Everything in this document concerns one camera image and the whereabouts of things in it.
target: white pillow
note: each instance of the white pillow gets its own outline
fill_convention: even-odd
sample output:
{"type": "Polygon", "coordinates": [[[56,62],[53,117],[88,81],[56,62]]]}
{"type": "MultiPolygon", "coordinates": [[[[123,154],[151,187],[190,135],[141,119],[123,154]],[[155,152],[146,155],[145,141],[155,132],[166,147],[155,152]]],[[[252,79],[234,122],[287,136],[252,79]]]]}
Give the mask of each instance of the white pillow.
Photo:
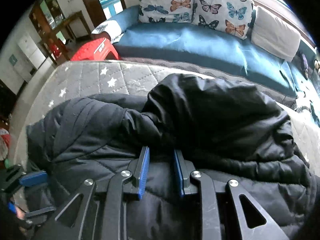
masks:
{"type": "Polygon", "coordinates": [[[252,0],[195,0],[193,24],[246,38],[252,0]]]}
{"type": "Polygon", "coordinates": [[[300,40],[301,34],[298,30],[265,8],[257,7],[251,36],[252,43],[291,62],[298,51],[300,40]]]}
{"type": "Polygon", "coordinates": [[[191,23],[194,0],[140,0],[139,20],[191,23]]]}

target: wooden table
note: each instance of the wooden table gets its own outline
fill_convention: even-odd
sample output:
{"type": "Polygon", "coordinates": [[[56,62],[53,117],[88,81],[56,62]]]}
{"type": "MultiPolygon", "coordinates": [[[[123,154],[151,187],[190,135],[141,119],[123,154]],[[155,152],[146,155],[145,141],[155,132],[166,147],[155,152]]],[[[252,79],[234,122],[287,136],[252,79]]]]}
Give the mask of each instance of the wooden table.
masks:
{"type": "Polygon", "coordinates": [[[57,47],[59,48],[59,50],[61,51],[62,55],[65,57],[66,60],[70,60],[67,51],[61,46],[58,38],[57,38],[57,33],[59,31],[61,31],[63,28],[65,28],[68,32],[68,35],[70,36],[71,39],[75,39],[75,35],[73,33],[73,31],[71,30],[69,24],[71,22],[74,22],[75,20],[80,19],[80,21],[82,22],[84,28],[86,29],[88,35],[91,34],[91,30],[87,24],[87,22],[85,21],[82,11],[78,11],[74,14],[71,14],[70,16],[68,16],[66,19],[64,19],[59,25],[57,25],[53,30],[51,30],[49,33],[45,33],[42,37],[42,42],[46,43],[46,44],[50,44],[49,39],[52,39],[54,44],[57,45],[57,47]]]}

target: red plastic stool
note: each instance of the red plastic stool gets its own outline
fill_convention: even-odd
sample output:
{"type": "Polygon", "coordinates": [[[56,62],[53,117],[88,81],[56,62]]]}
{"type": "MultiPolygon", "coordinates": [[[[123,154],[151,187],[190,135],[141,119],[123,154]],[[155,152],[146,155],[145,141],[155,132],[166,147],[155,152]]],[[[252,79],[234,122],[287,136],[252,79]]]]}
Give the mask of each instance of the red plastic stool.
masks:
{"type": "Polygon", "coordinates": [[[119,60],[119,55],[116,49],[106,38],[99,38],[81,46],[81,48],[73,55],[71,61],[80,60],[104,60],[109,54],[112,54],[113,59],[119,60]]]}
{"type": "MultiPolygon", "coordinates": [[[[59,50],[58,46],[53,42],[52,39],[49,39],[49,42],[47,45],[49,46],[49,49],[51,50],[51,52],[53,53],[55,59],[57,59],[58,57],[60,57],[61,55],[61,51],[59,50]]],[[[66,46],[63,44],[63,42],[58,38],[58,42],[60,44],[60,46],[66,51],[68,52],[66,46]]]]}

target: metal screw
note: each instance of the metal screw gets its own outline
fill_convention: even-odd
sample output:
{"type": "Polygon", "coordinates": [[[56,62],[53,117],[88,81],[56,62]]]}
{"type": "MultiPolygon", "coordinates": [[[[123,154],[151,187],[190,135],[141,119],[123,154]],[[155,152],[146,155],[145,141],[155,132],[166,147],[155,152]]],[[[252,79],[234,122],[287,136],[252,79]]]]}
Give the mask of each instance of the metal screw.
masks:
{"type": "Polygon", "coordinates": [[[237,180],[235,180],[235,179],[231,179],[231,180],[229,181],[229,185],[230,185],[231,187],[237,187],[237,186],[239,185],[239,182],[238,182],[237,180]]]}
{"type": "Polygon", "coordinates": [[[84,184],[85,184],[86,186],[91,186],[91,185],[93,184],[93,180],[92,180],[92,179],[86,179],[86,180],[84,181],[84,184]]]}
{"type": "Polygon", "coordinates": [[[199,171],[193,171],[193,172],[191,172],[191,175],[192,175],[192,177],[200,178],[200,177],[201,177],[201,172],[199,172],[199,171]]]}
{"type": "Polygon", "coordinates": [[[122,177],[129,177],[131,175],[130,171],[121,171],[121,176],[122,177]]]}

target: blue sofa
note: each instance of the blue sofa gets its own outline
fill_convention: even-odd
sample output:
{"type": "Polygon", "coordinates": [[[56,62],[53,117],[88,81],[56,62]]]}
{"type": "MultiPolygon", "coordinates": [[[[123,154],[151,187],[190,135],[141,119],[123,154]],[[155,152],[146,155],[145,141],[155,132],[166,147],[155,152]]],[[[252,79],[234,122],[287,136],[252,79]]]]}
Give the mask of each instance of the blue sofa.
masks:
{"type": "MultiPolygon", "coordinates": [[[[292,98],[292,102],[298,91],[304,91],[306,87],[314,90],[311,82],[304,78],[298,60],[288,63],[270,54],[251,43],[250,34],[247,34],[247,39],[241,40],[190,23],[139,23],[138,13],[139,6],[132,6],[108,20],[116,21],[121,29],[122,37],[113,43],[121,57],[186,62],[215,69],[275,90],[292,98]]],[[[103,31],[108,21],[93,33],[103,31]]],[[[306,55],[309,65],[313,66],[316,54],[303,41],[300,42],[299,51],[306,55]]],[[[314,98],[313,105],[316,109],[314,114],[320,117],[318,96],[314,98]]]]}

